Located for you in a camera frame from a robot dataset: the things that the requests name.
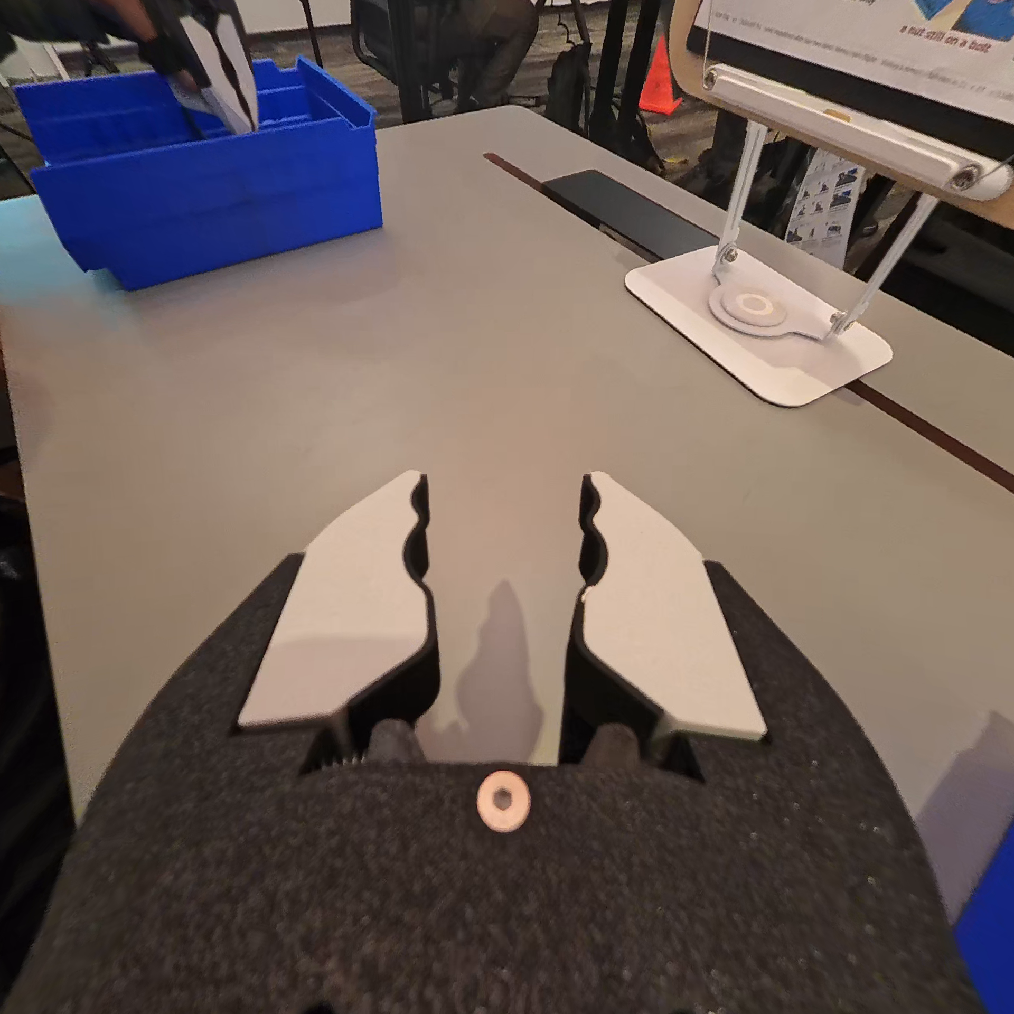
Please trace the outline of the white tablet stand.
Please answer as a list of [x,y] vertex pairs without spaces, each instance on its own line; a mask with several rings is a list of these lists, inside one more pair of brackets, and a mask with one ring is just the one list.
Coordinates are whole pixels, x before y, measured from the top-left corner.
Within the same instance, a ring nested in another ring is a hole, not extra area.
[[[725,63],[706,65],[703,90],[718,106],[747,120],[722,231],[716,245],[628,272],[626,289],[753,395],[800,408],[893,359],[889,344],[859,323],[860,317],[941,200],[990,204],[1005,198],[1012,188],[1012,159],[988,158]],[[912,216],[844,311],[739,244],[769,128],[916,186]]]

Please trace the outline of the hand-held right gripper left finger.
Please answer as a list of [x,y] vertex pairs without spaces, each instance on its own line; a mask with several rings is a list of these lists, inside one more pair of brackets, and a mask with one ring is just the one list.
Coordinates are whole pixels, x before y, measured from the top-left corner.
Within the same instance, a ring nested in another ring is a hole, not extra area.
[[415,724],[440,666],[426,584],[428,478],[405,470],[307,545],[238,715],[241,729]]

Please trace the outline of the black flat tablet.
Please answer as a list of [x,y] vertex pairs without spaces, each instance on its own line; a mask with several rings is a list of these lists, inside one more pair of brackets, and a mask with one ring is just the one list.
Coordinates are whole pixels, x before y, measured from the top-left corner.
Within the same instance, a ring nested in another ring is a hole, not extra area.
[[596,170],[541,184],[553,202],[599,231],[606,231],[649,261],[669,260],[718,240],[700,226]]

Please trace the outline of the blue plastic bin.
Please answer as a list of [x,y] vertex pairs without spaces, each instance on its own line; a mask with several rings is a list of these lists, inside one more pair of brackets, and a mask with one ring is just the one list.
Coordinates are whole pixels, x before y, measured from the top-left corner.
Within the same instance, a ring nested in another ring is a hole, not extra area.
[[316,64],[252,64],[260,130],[188,112],[153,71],[21,84],[46,214],[127,290],[382,225],[376,112]]
[[1013,1012],[1013,827],[956,924],[955,938],[989,1013]]

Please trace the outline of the person's left forearm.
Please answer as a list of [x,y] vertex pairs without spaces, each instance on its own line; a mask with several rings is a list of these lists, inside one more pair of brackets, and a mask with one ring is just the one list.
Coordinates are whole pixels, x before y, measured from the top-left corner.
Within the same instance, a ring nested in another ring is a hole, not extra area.
[[2,51],[14,40],[33,43],[104,43],[108,40],[86,1],[1,1]]

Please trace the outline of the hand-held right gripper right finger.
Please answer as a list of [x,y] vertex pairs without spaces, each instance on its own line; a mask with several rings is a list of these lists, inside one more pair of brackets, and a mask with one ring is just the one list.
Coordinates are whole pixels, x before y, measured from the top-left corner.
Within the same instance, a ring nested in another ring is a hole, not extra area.
[[565,710],[641,745],[697,734],[759,742],[754,691],[701,551],[609,474],[581,483],[579,572]]

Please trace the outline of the orange traffic cone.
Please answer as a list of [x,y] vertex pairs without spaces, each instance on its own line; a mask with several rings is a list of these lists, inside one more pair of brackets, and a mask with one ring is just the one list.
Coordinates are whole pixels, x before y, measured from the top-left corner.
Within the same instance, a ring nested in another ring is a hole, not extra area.
[[674,83],[665,37],[654,46],[651,62],[639,97],[638,108],[661,117],[671,117],[682,104],[682,93]]

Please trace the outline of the black backpack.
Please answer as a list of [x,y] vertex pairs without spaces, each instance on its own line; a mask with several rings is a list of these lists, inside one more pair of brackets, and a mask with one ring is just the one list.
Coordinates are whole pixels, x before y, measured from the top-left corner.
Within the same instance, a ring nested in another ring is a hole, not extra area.
[[582,137],[591,112],[590,43],[572,44],[551,67],[544,117]]

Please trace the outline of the printed instruction sheet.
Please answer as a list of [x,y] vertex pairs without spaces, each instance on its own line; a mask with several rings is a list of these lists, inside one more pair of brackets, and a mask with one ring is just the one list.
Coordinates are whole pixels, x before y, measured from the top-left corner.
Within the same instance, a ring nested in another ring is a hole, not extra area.
[[823,149],[815,150],[799,185],[784,240],[842,269],[865,168]]

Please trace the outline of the person's left hand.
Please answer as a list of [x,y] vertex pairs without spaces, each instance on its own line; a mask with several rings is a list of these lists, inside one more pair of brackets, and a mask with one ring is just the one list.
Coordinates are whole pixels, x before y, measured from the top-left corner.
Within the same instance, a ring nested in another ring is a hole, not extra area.
[[118,25],[118,37],[148,43],[159,37],[159,28],[142,1],[90,1],[102,17]]

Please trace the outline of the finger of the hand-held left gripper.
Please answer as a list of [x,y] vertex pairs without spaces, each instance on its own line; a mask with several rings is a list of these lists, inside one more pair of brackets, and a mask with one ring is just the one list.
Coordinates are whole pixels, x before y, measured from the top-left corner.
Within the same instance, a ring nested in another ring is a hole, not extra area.
[[219,49],[223,82],[215,86],[226,123],[233,133],[256,133],[260,106],[245,24],[236,2],[215,2],[218,13],[214,37]]
[[[216,39],[214,37],[214,28],[212,28],[213,41],[216,44]],[[217,60],[214,64],[208,64],[208,75],[209,81],[194,81],[189,74],[185,72],[168,75],[168,81],[171,83],[171,88],[177,99],[182,102],[184,108],[190,111],[200,111],[207,115],[220,120],[221,125],[224,129],[232,135],[238,135],[239,133],[233,133],[229,129],[229,125],[226,123],[225,110],[221,108],[219,104],[218,96],[216,95],[215,86],[223,82],[224,74],[222,73],[221,64],[219,62],[219,49],[216,44],[217,50]]]

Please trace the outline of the black office chair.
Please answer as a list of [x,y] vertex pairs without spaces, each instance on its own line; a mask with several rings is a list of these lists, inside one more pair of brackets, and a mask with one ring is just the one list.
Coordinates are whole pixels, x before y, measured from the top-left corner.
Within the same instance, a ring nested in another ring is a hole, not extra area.
[[474,108],[475,39],[457,2],[351,1],[350,15],[353,51],[396,86],[403,123],[431,119],[432,96]]

